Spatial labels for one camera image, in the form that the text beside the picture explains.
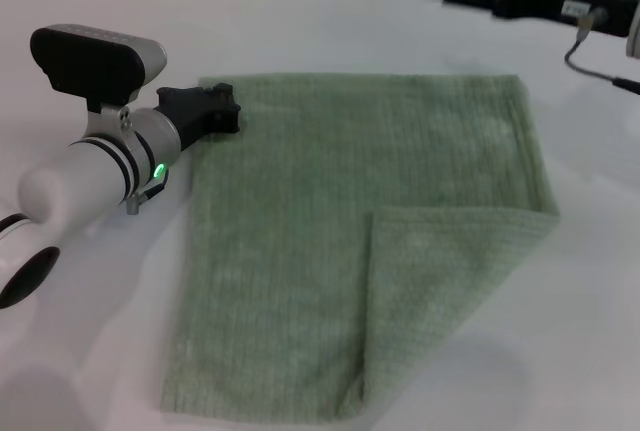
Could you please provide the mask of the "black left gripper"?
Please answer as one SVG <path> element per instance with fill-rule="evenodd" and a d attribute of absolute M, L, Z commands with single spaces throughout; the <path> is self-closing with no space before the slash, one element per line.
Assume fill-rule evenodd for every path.
<path fill-rule="evenodd" d="M 157 90 L 156 110 L 177 130 L 181 148 L 187 149 L 201 138 L 213 134 L 240 131 L 241 106 L 234 101 L 234 87 L 218 83 L 213 87 L 169 88 Z"/>

